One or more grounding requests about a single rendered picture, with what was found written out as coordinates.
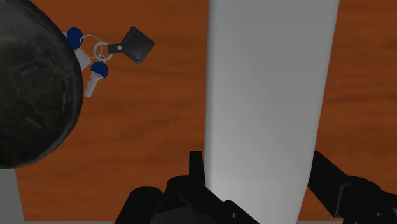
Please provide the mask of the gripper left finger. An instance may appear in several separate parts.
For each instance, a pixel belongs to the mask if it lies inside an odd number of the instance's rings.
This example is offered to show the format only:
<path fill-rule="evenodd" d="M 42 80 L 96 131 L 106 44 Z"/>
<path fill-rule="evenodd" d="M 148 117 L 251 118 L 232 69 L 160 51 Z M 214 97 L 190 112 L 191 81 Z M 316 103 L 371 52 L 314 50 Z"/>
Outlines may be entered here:
<path fill-rule="evenodd" d="M 189 173 L 170 178 L 165 191 L 132 190 L 114 224 L 259 224 L 231 200 L 222 201 L 205 185 L 201 151 L 189 153 Z"/>

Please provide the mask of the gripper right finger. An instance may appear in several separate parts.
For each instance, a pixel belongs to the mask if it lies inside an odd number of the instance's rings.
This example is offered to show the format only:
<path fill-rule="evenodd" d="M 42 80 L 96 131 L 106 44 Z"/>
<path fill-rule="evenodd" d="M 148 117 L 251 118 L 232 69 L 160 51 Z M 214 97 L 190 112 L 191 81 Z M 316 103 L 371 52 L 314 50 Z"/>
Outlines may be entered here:
<path fill-rule="evenodd" d="M 308 187 L 342 224 L 397 224 L 397 195 L 377 184 L 340 170 L 314 152 Z"/>

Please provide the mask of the tall white cylinder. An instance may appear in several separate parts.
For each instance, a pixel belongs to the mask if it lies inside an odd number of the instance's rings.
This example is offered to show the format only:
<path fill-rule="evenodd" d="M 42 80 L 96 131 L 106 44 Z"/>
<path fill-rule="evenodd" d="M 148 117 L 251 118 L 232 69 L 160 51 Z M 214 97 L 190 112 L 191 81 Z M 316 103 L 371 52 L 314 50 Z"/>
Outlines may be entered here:
<path fill-rule="evenodd" d="M 340 0 L 209 0 L 207 187 L 260 224 L 296 224 Z"/>

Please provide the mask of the blue keys with black fob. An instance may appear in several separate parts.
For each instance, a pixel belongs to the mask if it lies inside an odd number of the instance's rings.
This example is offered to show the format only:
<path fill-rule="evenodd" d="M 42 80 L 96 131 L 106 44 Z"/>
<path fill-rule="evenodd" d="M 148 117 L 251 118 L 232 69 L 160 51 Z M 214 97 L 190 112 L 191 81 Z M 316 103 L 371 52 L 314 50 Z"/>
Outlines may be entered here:
<path fill-rule="evenodd" d="M 85 89 L 86 97 L 91 97 L 99 80 L 108 76 L 107 61 L 114 54 L 122 53 L 136 64 L 142 64 L 155 46 L 155 42 L 136 27 L 131 27 L 120 43 L 110 44 L 97 38 L 92 55 L 87 54 L 81 47 L 83 40 L 89 37 L 88 34 L 83 34 L 79 28 L 72 27 L 64 32 L 64 36 L 74 50 L 81 69 L 90 68 L 91 75 Z"/>

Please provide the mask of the black round pot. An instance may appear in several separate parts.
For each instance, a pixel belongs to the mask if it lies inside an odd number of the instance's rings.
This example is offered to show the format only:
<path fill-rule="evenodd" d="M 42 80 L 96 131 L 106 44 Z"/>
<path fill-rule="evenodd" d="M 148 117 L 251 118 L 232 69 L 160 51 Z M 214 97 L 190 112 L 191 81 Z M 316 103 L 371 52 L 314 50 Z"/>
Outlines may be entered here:
<path fill-rule="evenodd" d="M 30 0 L 0 0 L 0 169 L 56 150 L 82 104 L 81 68 L 62 31 Z"/>

